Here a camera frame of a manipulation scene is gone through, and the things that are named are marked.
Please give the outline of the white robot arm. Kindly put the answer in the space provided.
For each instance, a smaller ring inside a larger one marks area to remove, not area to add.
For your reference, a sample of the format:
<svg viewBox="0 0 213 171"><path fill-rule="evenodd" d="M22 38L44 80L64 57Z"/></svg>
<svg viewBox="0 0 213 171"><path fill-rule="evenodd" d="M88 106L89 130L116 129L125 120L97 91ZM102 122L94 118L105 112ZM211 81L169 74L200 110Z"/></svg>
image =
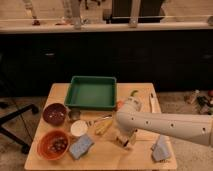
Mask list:
<svg viewBox="0 0 213 171"><path fill-rule="evenodd" d="M213 147L213 116L141 112L141 101L129 96L116 112L125 133L142 129L196 144Z"/></svg>

